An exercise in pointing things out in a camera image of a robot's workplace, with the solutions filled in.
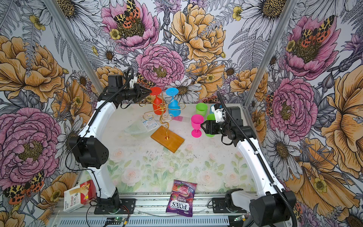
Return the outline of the pink wine glass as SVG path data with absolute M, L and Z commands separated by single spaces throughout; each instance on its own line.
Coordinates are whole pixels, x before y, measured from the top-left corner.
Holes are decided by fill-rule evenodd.
M 191 124 L 192 124 L 192 137 L 194 138 L 199 138 L 202 135 L 202 131 L 201 131 L 201 123 L 204 122 L 204 117 L 202 115 L 199 114 L 195 114 L 192 116 L 191 118 Z

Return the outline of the green wine glass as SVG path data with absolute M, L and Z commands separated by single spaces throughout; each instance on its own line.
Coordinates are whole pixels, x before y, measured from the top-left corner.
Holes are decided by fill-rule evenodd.
M 214 115 L 214 113 L 210 113 L 208 116 L 207 116 L 207 120 L 209 120 L 209 121 L 212 121 L 212 122 L 216 122 L 216 118 L 215 118 L 215 115 Z M 212 134 L 207 134 L 206 133 L 206 136 L 207 137 L 214 137 L 214 135 L 212 135 Z
M 202 115 L 205 117 L 208 111 L 208 105 L 205 103 L 198 103 L 196 104 L 196 114 Z

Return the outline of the red wine glass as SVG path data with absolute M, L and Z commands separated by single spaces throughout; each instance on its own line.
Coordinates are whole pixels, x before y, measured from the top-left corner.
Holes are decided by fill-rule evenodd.
M 150 90 L 152 91 L 151 96 L 154 97 L 154 101 L 152 102 L 154 113 L 156 115 L 163 115 L 165 113 L 165 107 L 162 98 L 160 98 L 162 89 L 159 87 L 153 87 Z

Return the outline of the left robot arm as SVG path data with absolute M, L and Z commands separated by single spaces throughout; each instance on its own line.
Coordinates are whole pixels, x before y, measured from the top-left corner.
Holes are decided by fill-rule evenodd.
M 95 111 L 85 129 L 69 139 L 75 160 L 87 171 L 95 184 L 95 214 L 116 214 L 122 211 L 122 202 L 113 185 L 107 166 L 109 150 L 101 142 L 111 116 L 124 101 L 138 103 L 151 94 L 151 90 L 137 83 L 134 69 L 129 67 L 121 75 L 108 76 L 108 86 L 100 93 Z

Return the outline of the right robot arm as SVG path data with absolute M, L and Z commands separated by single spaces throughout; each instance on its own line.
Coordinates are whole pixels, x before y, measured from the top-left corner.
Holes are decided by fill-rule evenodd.
M 225 205 L 230 213 L 242 210 L 249 214 L 252 224 L 258 227 L 274 227 L 278 223 L 286 227 L 296 227 L 294 213 L 296 196 L 287 191 L 277 180 L 260 148 L 257 134 L 252 127 L 245 126 L 238 107 L 227 107 L 218 92 L 218 103 L 213 105 L 214 120 L 201 123 L 202 130 L 211 135 L 227 137 L 237 148 L 251 171 L 256 191 L 247 192 L 241 188 L 226 192 Z

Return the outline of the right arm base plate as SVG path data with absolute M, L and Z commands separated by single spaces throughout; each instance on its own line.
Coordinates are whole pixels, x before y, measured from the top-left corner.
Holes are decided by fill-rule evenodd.
M 213 213 L 246 213 L 247 211 L 235 207 L 234 205 L 228 205 L 225 198 L 212 198 L 212 211 Z

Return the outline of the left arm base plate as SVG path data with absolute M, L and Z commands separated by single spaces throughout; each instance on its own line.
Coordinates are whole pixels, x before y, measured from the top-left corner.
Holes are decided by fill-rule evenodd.
M 99 199 L 95 215 L 133 214 L 136 199 Z

